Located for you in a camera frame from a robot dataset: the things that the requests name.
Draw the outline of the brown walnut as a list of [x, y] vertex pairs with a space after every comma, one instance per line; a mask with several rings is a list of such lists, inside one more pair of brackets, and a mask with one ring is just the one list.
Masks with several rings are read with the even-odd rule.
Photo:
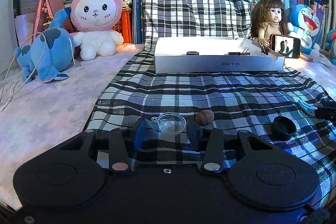
[[213, 120], [214, 120], [214, 113], [211, 110], [202, 110], [195, 117], [196, 123], [203, 127], [211, 124]]

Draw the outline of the clear plastic cup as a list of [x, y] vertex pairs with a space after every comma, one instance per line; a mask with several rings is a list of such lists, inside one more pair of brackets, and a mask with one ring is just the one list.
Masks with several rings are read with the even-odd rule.
[[177, 113], [163, 113], [152, 117], [151, 121], [157, 124], [160, 132], [173, 135], [180, 134], [187, 126], [185, 118]]

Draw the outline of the black round cap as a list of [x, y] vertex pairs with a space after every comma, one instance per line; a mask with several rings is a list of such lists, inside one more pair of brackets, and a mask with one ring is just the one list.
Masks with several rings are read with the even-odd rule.
[[294, 122], [284, 116], [274, 118], [270, 130], [270, 138], [272, 141], [288, 141], [297, 132]]

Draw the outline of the black white plaid cloth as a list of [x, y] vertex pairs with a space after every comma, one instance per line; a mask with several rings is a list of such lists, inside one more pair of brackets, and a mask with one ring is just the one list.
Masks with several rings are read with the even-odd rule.
[[317, 171], [322, 190], [318, 206], [335, 197], [335, 123], [311, 118], [298, 101], [335, 99], [335, 68], [318, 65], [311, 73], [286, 67], [280, 72], [180, 73], [157, 75], [154, 49], [158, 38], [225, 36], [239, 39], [251, 29], [250, 6], [243, 0], [144, 0], [145, 47], [119, 71], [98, 98], [87, 127], [99, 133], [147, 119], [147, 137], [131, 156], [139, 163], [194, 163], [203, 154], [185, 134], [164, 136], [151, 118], [166, 112], [193, 119], [211, 110], [211, 126], [235, 135], [249, 130], [272, 141], [277, 116], [292, 120], [296, 134], [277, 146]]

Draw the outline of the red case smartphone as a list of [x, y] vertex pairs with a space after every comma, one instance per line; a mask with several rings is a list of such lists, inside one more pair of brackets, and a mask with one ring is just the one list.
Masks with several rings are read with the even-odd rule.
[[270, 36], [270, 47], [278, 54], [291, 59], [298, 59], [301, 54], [301, 40], [299, 38], [276, 35]]

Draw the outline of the blue round mouse plush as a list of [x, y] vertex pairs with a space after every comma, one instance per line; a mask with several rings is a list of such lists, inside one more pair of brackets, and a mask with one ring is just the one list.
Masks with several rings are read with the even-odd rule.
[[325, 48], [331, 54], [331, 63], [336, 65], [336, 30], [330, 30], [327, 34], [327, 42]]

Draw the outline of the Doraemon plush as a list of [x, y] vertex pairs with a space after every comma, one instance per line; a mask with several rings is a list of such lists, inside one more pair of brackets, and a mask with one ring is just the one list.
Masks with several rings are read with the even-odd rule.
[[319, 57], [319, 45], [313, 38], [319, 33], [320, 22], [315, 12], [307, 5], [296, 5], [287, 24], [288, 36], [299, 38], [301, 53], [312, 59]]

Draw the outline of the black binder clip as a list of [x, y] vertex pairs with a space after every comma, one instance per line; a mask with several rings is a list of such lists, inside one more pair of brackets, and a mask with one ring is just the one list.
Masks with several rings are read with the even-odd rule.
[[231, 56], [249, 56], [249, 47], [245, 47], [242, 52], [228, 52], [228, 55]]

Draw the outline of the white cardboard box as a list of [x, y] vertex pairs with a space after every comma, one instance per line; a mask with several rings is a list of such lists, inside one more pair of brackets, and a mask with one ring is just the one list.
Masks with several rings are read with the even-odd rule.
[[[249, 56], [231, 56], [249, 47]], [[285, 57], [247, 38], [180, 36], [159, 38], [154, 51], [155, 73], [281, 71]]]

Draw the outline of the brown haired doll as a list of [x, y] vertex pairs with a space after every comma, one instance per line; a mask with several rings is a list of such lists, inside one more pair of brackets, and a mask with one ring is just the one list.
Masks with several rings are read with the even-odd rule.
[[251, 14], [251, 37], [269, 47], [271, 35], [287, 35], [288, 19], [281, 0], [260, 0]]

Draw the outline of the blue plush toy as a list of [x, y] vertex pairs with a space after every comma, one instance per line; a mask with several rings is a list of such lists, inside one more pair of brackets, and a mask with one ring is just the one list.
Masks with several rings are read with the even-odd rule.
[[38, 34], [32, 44], [15, 48], [14, 56], [22, 68], [22, 80], [25, 83], [32, 81], [35, 74], [43, 83], [68, 78], [63, 71], [74, 61], [77, 46], [73, 36], [62, 28], [70, 14], [70, 7], [59, 10], [49, 28]]

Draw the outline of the red plastic crate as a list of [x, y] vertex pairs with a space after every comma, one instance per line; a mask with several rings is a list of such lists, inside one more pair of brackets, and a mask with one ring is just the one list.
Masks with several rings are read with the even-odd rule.
[[120, 20], [112, 27], [113, 30], [119, 32], [124, 43], [131, 43], [131, 8], [123, 8], [121, 12]]

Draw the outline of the pink white bunny plush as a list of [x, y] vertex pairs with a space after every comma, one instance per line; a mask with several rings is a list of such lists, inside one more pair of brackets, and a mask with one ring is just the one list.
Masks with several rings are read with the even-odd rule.
[[122, 45], [122, 35], [112, 27], [120, 20], [121, 0], [73, 0], [70, 19], [77, 33], [74, 42], [80, 47], [80, 57], [91, 61], [97, 55], [112, 56]]

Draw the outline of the pink bag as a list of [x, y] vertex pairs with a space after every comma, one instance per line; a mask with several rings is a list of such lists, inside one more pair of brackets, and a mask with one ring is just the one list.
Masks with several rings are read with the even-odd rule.
[[70, 4], [64, 5], [63, 0], [38, 0], [33, 34], [48, 29], [51, 21], [54, 19], [54, 15], [59, 10], [70, 7]]

